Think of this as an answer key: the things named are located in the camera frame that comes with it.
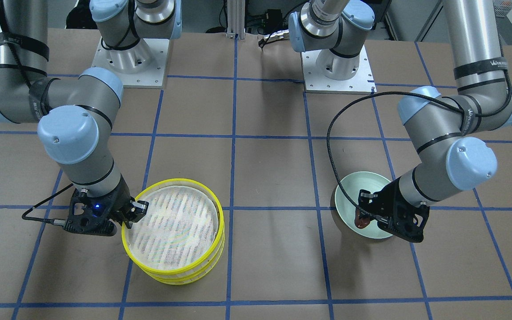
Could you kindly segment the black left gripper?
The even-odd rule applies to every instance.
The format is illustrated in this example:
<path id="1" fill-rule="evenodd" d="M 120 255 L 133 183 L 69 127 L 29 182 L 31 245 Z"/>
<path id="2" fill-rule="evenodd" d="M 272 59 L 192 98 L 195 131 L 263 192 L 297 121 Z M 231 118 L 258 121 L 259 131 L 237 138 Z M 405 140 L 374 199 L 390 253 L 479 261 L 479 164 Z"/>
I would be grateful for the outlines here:
<path id="1" fill-rule="evenodd" d="M 380 229 L 411 243 L 424 239 L 423 231 L 429 217 L 429 207 L 415 207 L 402 196 L 397 179 L 382 190 L 371 194 L 360 190 L 357 214 L 364 214 L 376 220 Z"/>

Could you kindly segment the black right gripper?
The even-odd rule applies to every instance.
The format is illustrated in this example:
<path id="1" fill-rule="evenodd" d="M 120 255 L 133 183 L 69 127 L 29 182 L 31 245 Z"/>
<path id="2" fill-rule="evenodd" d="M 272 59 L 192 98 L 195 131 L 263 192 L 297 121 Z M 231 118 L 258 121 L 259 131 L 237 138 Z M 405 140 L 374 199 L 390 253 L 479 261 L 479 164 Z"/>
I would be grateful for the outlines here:
<path id="1" fill-rule="evenodd" d="M 75 190 L 71 200 L 69 215 L 63 230 L 83 235 L 116 235 L 116 223 L 128 228 L 140 221 L 148 212 L 150 203 L 131 197 L 124 180 L 109 193 L 92 198 L 89 192 Z"/>

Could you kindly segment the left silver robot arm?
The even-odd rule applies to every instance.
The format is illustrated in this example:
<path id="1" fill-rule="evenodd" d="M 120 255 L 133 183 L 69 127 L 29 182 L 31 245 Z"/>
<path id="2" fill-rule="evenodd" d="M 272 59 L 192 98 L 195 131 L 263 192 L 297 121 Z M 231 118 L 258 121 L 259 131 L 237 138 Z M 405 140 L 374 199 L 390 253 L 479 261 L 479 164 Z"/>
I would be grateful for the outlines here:
<path id="1" fill-rule="evenodd" d="M 401 92 L 397 111 L 421 160 L 420 164 L 379 191 L 349 195 L 331 151 L 333 174 L 347 201 L 356 208 L 357 227 L 375 220 L 383 231 L 411 243 L 424 239 L 429 208 L 492 178 L 496 156 L 483 140 L 472 136 L 512 125 L 512 84 L 503 54 L 491 0 L 445 0 L 457 94 L 443 96 L 433 86 Z M 352 76 L 348 60 L 358 66 L 372 9 L 360 0 L 308 0 L 288 19 L 296 52 L 326 49 L 323 73 L 336 80 Z"/>

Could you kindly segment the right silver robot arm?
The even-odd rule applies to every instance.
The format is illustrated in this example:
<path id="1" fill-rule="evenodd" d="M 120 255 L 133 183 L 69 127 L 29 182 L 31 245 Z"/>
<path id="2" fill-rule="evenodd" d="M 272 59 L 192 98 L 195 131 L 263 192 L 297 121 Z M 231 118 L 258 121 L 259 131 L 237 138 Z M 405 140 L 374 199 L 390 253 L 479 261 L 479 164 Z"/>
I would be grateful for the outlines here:
<path id="1" fill-rule="evenodd" d="M 179 0 L 92 0 L 92 20 L 112 68 L 91 67 L 75 80 L 47 73 L 47 2 L 0 0 L 0 122 L 35 123 L 46 153 L 74 188 L 66 219 L 24 220 L 84 235 L 113 236 L 146 216 L 148 202 L 131 196 L 108 140 L 123 99 L 122 72 L 153 63 L 145 39 L 177 39 Z"/>

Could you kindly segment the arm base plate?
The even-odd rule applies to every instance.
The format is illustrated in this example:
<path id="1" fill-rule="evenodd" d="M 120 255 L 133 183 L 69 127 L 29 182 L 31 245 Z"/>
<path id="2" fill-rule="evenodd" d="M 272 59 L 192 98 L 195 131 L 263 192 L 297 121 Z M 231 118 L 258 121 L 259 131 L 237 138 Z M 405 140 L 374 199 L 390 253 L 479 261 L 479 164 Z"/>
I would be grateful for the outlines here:
<path id="1" fill-rule="evenodd" d="M 302 52 L 305 91 L 327 94 L 376 93 L 366 47 L 352 58 L 336 56 L 329 49 Z"/>
<path id="2" fill-rule="evenodd" d="M 163 89 L 170 48 L 168 39 L 146 38 L 130 49 L 107 50 L 100 40 L 92 67 L 112 71 L 126 88 Z"/>

